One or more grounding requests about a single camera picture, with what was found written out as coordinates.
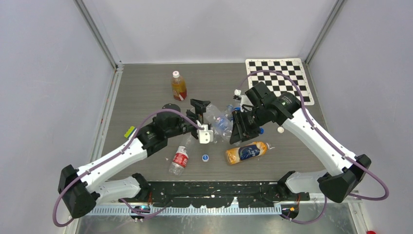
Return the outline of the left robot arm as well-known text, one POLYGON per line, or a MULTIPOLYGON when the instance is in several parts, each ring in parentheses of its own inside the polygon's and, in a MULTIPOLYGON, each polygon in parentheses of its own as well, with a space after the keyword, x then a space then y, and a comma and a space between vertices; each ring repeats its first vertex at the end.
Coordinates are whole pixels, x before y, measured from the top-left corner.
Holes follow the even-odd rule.
POLYGON ((150 194, 149 185, 141 174, 114 181, 110 180, 111 177, 165 148, 169 138, 189 134, 201 144, 210 143, 213 131, 204 123, 204 114, 210 103, 191 99, 194 111, 185 113, 181 113, 175 104, 166 104, 146 117, 127 136, 127 141, 110 153, 78 168, 71 164, 64 167, 60 173, 54 212, 61 201, 72 219, 85 216, 100 203, 120 198, 145 201, 150 194))

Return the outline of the crushed Pepsi bottle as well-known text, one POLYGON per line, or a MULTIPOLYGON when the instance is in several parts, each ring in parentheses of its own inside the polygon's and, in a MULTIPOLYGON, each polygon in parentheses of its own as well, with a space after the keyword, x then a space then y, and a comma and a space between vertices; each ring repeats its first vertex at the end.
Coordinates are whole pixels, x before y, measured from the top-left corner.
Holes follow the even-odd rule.
POLYGON ((239 103, 229 104, 229 105, 227 105, 227 107, 225 108, 225 113, 231 114, 236 108, 240 108, 240 104, 239 104, 239 103))

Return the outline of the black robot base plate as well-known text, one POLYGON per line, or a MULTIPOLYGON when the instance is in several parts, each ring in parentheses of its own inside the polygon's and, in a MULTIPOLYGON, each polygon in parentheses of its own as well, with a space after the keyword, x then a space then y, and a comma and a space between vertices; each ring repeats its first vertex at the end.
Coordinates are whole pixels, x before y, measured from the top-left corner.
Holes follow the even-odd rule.
POLYGON ((266 208, 303 197, 271 181, 151 181, 142 195, 125 200, 173 208, 227 208, 237 201, 241 208, 266 208))

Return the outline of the yellow red label bottle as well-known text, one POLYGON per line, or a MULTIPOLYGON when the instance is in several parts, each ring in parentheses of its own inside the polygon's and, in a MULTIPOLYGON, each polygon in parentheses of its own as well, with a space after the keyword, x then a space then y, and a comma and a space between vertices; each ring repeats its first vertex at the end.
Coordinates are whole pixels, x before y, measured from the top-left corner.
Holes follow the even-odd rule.
POLYGON ((184 78, 180 75, 179 78, 171 79, 173 97, 178 101, 184 101, 187 97, 187 87, 184 78))

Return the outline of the clear plastic bottle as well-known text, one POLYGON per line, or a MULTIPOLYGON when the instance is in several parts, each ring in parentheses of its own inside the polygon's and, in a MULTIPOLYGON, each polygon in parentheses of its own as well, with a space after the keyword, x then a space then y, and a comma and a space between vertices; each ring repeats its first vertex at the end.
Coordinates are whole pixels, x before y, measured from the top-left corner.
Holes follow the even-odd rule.
POLYGON ((226 142, 230 142, 233 123, 215 105, 209 104, 204 113, 204 119, 211 124, 214 131, 226 142))

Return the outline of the red label water bottle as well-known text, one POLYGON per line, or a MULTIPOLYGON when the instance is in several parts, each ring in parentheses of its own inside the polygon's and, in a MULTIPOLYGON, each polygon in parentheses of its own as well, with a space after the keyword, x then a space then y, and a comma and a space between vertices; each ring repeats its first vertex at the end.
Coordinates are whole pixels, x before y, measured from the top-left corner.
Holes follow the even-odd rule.
POLYGON ((169 172, 173 175, 180 176, 185 170, 188 160, 190 150, 193 148, 193 137, 191 134, 186 134, 182 139, 177 151, 172 159, 169 167, 169 172))

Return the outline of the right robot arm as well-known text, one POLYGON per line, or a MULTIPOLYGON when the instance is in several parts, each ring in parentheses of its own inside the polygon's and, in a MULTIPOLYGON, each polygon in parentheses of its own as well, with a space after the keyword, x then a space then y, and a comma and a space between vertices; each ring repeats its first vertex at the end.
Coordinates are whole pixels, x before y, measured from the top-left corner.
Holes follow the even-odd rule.
POLYGON ((370 158, 365 154, 357 156, 340 145, 292 93, 277 97, 259 82, 245 94, 235 90, 234 99, 241 107, 233 112, 230 144, 258 137, 260 127, 273 122, 295 135, 325 167, 319 172, 288 172, 279 180, 278 194, 282 199, 291 200, 298 193, 322 193, 341 203, 364 178, 365 172, 354 163, 369 168, 370 158))

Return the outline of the white QR bottle cap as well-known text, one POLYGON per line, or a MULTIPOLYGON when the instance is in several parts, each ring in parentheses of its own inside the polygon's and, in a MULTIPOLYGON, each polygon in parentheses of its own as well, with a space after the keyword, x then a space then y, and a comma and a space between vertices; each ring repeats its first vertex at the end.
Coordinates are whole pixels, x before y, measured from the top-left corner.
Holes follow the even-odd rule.
POLYGON ((178 71, 174 71, 174 72, 172 73, 172 77, 173 77, 173 78, 179 78, 179 77, 180 77, 180 73, 179 73, 178 71))

